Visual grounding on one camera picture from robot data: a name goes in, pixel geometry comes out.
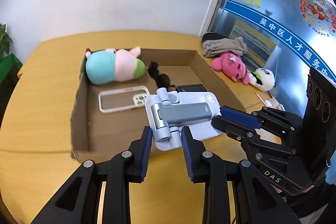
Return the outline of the person right hand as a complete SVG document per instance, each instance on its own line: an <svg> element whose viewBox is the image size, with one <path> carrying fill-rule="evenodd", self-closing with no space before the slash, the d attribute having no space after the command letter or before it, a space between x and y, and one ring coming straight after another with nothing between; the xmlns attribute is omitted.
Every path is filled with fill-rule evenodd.
<svg viewBox="0 0 336 224"><path fill-rule="evenodd" d="M274 190L282 197L286 197L287 196L287 193L286 192L283 192L281 189L279 189L278 187L274 186L274 185L271 185Z"/></svg>

